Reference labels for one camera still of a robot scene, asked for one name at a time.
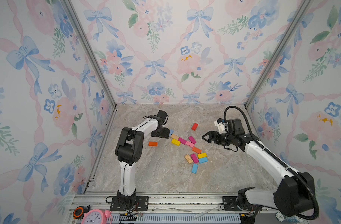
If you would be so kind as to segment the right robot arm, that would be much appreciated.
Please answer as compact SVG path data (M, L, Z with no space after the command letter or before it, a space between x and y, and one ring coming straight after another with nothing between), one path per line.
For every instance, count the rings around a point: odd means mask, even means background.
M231 145L256 160L276 181L276 191L248 187L238 191L238 196L228 207L242 211L254 208L254 218L262 208L276 209L287 217L298 216L305 220L319 217L320 208L315 196L314 178L307 172L299 172L271 152L252 132L245 132L240 119L215 121L217 131L202 136L208 143L229 149Z

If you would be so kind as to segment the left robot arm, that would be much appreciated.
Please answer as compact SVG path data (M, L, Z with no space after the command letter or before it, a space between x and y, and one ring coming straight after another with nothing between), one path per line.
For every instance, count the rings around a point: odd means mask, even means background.
M136 164L143 152L146 136L169 138L170 130L164 127L168 114L160 110L156 115L143 117L144 122L135 127L124 127L115 148L115 155L121 168L121 182L117 191L117 202L127 209L136 206Z

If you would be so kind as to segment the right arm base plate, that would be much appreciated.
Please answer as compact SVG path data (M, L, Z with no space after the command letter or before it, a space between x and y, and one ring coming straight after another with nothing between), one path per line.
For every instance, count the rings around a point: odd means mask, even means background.
M223 196L221 209L224 211L254 211L259 207L257 204L250 204L243 196Z

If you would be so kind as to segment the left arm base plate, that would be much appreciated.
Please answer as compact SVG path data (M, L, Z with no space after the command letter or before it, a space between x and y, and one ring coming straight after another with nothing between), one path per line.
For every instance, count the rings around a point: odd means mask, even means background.
M148 196L136 196L134 205L126 205L117 196L109 196L106 198L106 203L110 205L110 211L147 211L149 206Z

